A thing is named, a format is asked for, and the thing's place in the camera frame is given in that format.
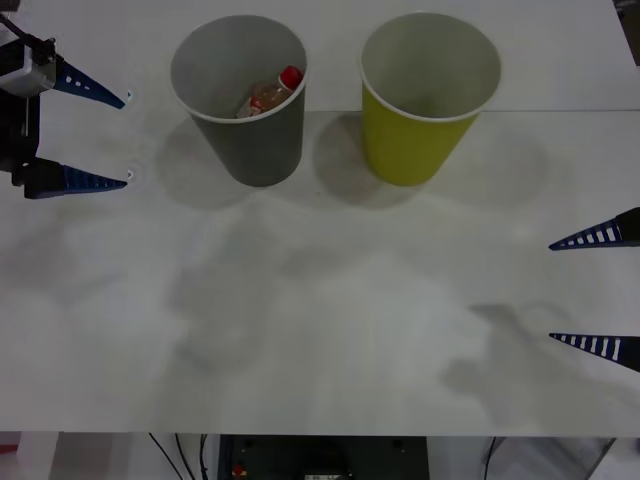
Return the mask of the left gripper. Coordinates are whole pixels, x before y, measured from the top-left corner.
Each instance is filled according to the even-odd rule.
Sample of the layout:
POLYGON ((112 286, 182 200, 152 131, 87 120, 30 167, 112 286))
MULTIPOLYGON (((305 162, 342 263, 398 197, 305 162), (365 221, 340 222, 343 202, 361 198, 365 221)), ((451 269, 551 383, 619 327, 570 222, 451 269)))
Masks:
MULTIPOLYGON (((61 55, 56 55, 54 89, 121 110, 125 102, 61 55)), ((40 97, 22 98, 1 93, 1 170, 11 173, 13 186, 26 199, 40 200, 92 194, 125 188, 128 183, 92 174, 58 162, 34 159, 40 136, 40 97)))

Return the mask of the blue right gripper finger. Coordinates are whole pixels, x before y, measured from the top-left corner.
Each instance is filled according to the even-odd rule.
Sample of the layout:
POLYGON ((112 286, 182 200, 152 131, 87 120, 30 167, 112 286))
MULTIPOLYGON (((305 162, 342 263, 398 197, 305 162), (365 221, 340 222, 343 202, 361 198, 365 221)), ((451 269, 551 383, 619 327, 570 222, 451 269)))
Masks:
POLYGON ((551 251, 639 246, 639 208, 593 225, 549 245, 551 251))
POLYGON ((606 359, 640 372, 640 338, 638 336, 602 336, 549 333, 548 336, 572 348, 606 359))

